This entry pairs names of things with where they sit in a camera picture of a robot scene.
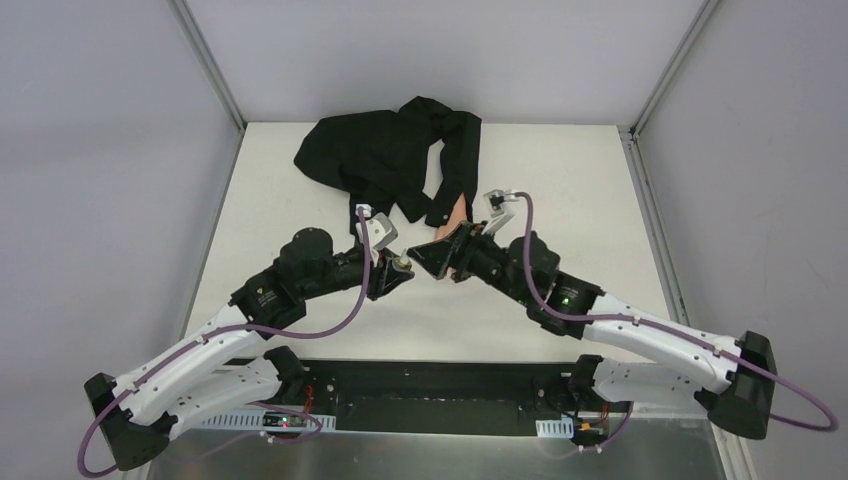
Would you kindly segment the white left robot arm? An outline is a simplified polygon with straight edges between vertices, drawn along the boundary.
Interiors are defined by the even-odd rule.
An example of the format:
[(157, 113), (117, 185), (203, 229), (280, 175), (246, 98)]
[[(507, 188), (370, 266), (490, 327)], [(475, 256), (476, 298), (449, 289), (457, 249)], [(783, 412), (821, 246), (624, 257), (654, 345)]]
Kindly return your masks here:
[(413, 278), (411, 262), (386, 248), (385, 235), (371, 229), (364, 243), (337, 253), (330, 234), (306, 228), (283, 245), (270, 267), (250, 277), (195, 332), (137, 369), (113, 377), (98, 373), (84, 384), (95, 415), (78, 452), (85, 465), (94, 432), (103, 435), (118, 471), (153, 460), (186, 430), (237, 406), (305, 400), (306, 370), (293, 351), (272, 348), (226, 374), (216, 369), (274, 336), (297, 338), (289, 326), (306, 315), (307, 301), (354, 287), (354, 309), (375, 301)]

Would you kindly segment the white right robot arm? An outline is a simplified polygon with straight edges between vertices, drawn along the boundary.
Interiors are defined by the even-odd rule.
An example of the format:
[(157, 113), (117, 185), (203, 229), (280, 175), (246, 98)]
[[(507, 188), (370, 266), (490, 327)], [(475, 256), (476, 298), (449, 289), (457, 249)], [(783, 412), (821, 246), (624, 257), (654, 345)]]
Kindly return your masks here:
[(483, 224), (463, 223), (408, 256), (436, 279), (475, 277), (523, 305), (554, 335), (611, 345), (645, 358), (617, 366), (582, 356), (569, 400), (583, 410), (608, 402), (655, 402), (671, 395), (699, 405), (717, 427), (765, 439), (777, 373), (770, 340), (754, 331), (713, 334), (641, 311), (560, 270), (560, 257), (535, 231), (501, 247)]

